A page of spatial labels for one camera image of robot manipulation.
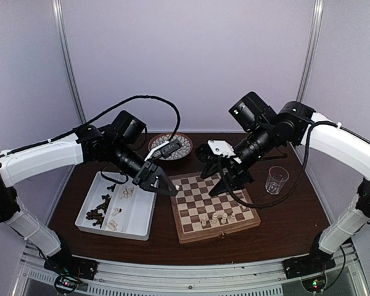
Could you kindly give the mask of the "white chess king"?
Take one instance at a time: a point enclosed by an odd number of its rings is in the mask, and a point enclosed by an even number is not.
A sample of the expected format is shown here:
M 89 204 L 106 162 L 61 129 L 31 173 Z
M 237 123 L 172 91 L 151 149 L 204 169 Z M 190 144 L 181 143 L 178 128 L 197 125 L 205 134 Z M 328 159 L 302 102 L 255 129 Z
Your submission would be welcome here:
M 214 226 L 214 225 L 216 225 L 216 224 L 217 224 L 217 222 L 218 222 L 218 214 L 217 214 L 217 212 L 215 212 L 215 213 L 212 215 L 212 219 L 211 219 L 210 224 Z

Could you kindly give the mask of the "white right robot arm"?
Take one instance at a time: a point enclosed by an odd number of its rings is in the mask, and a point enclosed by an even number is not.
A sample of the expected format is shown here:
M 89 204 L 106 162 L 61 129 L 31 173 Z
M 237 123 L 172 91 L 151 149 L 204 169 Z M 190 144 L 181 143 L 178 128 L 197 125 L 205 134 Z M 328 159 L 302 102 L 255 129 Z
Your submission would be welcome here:
M 205 163 L 200 177 L 220 176 L 209 192 L 211 196 L 234 195 L 252 183 L 250 167 L 273 148 L 286 144 L 304 148 L 304 168 L 310 150 L 315 150 L 362 176 L 351 204 L 336 222 L 316 236 L 310 254 L 304 258 L 306 270 L 317 272 L 327 258 L 370 221 L 370 141 L 297 101 L 290 101 L 275 112 L 253 91 L 236 102 L 229 113 L 247 137 L 235 146 L 224 140 L 209 140 L 195 150 L 197 159 Z

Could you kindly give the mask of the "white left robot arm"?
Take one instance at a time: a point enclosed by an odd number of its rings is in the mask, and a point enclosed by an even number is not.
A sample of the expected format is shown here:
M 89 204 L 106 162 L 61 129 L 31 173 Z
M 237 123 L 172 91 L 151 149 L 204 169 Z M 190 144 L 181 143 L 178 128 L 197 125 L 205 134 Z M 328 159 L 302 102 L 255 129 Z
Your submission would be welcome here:
M 52 258 L 53 265 L 62 273 L 72 273 L 76 269 L 75 258 L 58 235 L 23 206 L 14 186 L 57 168 L 100 161 L 115 165 L 147 192 L 175 196 L 178 190 L 163 169 L 130 148 L 145 127 L 141 120 L 122 110 L 111 124 L 101 128 L 86 125 L 44 144 L 0 151 L 0 223 Z

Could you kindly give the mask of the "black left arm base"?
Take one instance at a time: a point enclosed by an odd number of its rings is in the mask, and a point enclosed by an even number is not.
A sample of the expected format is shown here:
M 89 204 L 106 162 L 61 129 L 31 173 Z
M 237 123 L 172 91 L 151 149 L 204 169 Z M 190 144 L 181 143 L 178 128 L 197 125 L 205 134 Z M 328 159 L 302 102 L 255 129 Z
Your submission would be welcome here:
M 82 279 L 93 280 L 98 267 L 96 260 L 74 257 L 69 246 L 60 240 L 60 250 L 53 256 L 47 257 L 41 250 L 39 256 L 44 260 L 44 268 L 57 274 L 54 288 L 60 294 L 70 294 L 79 285 Z

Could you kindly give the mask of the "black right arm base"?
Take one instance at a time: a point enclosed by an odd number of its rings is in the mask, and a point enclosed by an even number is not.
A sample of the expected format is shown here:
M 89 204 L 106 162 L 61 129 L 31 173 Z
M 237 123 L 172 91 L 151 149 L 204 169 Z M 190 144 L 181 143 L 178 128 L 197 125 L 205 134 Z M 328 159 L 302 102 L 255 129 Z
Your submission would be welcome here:
M 327 287 L 326 271 L 335 268 L 332 254 L 312 248 L 308 255 L 292 257 L 282 262 L 287 279 L 299 278 L 310 293 L 320 293 Z

